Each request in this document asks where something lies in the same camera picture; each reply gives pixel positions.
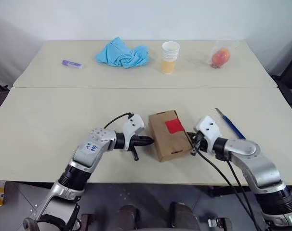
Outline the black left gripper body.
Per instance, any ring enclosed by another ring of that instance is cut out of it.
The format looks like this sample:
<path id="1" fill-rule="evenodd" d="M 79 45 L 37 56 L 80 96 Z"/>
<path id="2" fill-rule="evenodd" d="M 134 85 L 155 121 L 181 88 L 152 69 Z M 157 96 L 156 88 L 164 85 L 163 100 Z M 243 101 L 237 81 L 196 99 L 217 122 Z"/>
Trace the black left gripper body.
<path id="1" fill-rule="evenodd" d="M 138 153 L 136 151 L 136 146 L 139 146 L 141 142 L 141 137 L 140 136 L 132 136 L 129 142 L 129 147 L 127 149 L 128 152 L 131 152 L 134 158 L 134 161 L 138 161 L 139 160 L 139 156 Z"/>

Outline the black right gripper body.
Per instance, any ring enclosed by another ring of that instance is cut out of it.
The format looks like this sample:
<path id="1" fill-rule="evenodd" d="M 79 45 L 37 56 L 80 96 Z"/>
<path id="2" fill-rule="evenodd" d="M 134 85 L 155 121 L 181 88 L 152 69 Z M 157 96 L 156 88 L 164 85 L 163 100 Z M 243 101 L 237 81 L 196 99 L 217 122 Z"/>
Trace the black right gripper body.
<path id="1" fill-rule="evenodd" d="M 202 132 L 196 132 L 195 136 L 195 145 L 192 146 L 193 149 L 191 151 L 191 155 L 195 156 L 199 151 L 207 153 L 208 144 Z"/>

